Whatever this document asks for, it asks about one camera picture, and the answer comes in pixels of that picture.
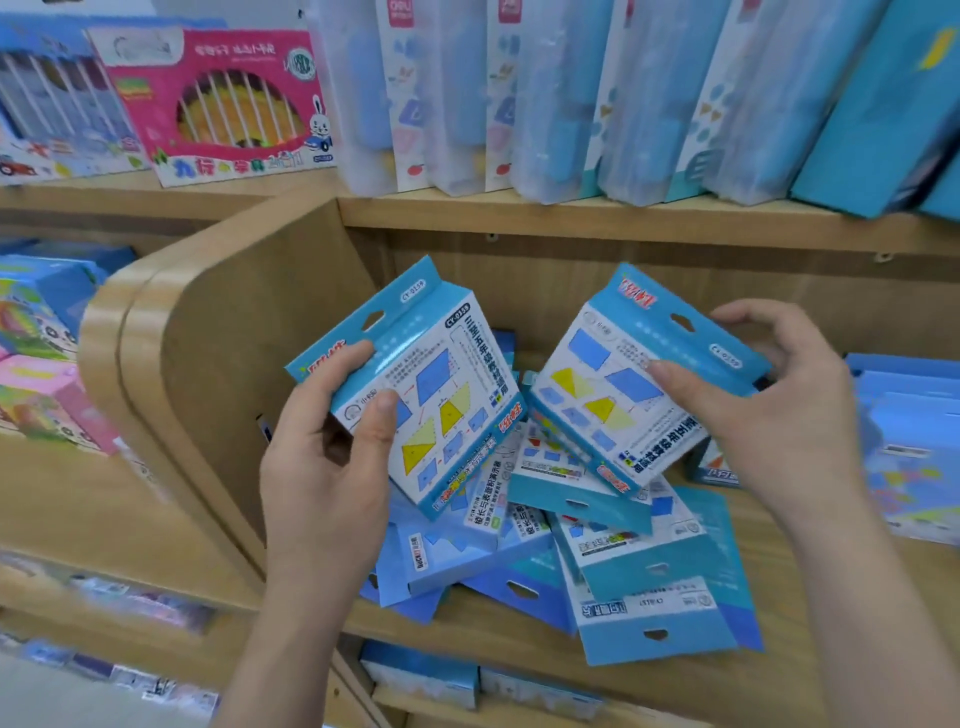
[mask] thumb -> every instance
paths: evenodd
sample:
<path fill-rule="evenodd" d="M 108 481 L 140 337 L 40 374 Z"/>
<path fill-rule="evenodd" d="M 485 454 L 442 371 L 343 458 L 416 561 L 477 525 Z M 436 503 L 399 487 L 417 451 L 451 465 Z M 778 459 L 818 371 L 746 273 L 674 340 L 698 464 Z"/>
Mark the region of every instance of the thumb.
<path fill-rule="evenodd" d="M 387 461 L 396 435 L 396 403 L 399 399 L 392 389 L 377 393 L 353 433 L 350 469 L 361 482 L 387 482 Z"/>
<path fill-rule="evenodd" d="M 672 361 L 651 361 L 647 373 L 670 399 L 697 418 L 711 433 L 722 431 L 740 404 L 739 397 L 700 379 Z"/>

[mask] person's left hand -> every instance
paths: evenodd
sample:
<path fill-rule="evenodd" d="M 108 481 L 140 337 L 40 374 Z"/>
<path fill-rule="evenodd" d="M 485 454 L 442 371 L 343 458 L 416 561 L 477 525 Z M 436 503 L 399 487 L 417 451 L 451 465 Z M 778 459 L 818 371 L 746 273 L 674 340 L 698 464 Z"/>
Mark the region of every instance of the person's left hand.
<path fill-rule="evenodd" d="M 290 395 L 260 464 L 267 527 L 267 597 L 345 619 L 387 529 L 387 459 L 397 394 L 379 392 L 354 433 L 349 463 L 324 433 L 333 393 L 373 354 L 364 341 L 334 353 Z"/>

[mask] transparent plastic packaging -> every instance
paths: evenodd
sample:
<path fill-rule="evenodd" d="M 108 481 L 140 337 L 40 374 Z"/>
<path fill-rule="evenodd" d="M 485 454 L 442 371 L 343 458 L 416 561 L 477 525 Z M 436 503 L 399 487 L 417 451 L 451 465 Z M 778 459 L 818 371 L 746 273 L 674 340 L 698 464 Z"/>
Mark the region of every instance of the transparent plastic packaging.
<path fill-rule="evenodd" d="M 487 177 L 487 2 L 418 0 L 421 99 L 430 181 L 457 197 Z"/>
<path fill-rule="evenodd" d="M 636 0 L 600 165 L 607 196 L 636 206 L 667 195 L 730 0 Z"/>
<path fill-rule="evenodd" d="M 706 189 L 741 205 L 786 196 L 887 2 L 767 0 L 771 27 L 736 82 Z"/>
<path fill-rule="evenodd" d="M 311 0 L 305 19 L 321 87 L 329 94 L 327 115 L 341 179 L 360 197 L 396 192 L 375 0 Z"/>
<path fill-rule="evenodd" d="M 613 0 L 523 4 L 511 179 L 545 205 L 582 196 Z"/>

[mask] pink cartoon box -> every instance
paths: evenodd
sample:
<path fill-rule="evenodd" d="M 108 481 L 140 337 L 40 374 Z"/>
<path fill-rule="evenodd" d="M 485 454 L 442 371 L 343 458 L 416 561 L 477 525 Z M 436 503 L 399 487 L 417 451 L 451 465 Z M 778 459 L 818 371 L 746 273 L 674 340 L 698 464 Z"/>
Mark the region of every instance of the pink cartoon box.
<path fill-rule="evenodd" d="M 306 31 L 87 31 L 164 187 L 335 164 Z"/>
<path fill-rule="evenodd" d="M 0 362 L 0 420 L 29 438 L 66 441 L 111 455 L 119 435 L 90 402 L 77 365 L 11 356 Z"/>

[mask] person's right hand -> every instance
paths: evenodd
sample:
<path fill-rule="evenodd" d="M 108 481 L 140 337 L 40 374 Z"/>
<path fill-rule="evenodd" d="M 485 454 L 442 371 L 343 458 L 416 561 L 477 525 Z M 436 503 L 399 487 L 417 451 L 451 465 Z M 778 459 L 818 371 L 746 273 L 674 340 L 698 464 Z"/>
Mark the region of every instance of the person's right hand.
<path fill-rule="evenodd" d="M 773 386 L 740 398 L 672 362 L 651 362 L 649 373 L 703 423 L 740 483 L 788 529 L 842 520 L 867 497 L 847 366 L 792 303 L 736 301 L 710 317 L 773 329 L 776 343 L 758 347 L 774 365 Z"/>

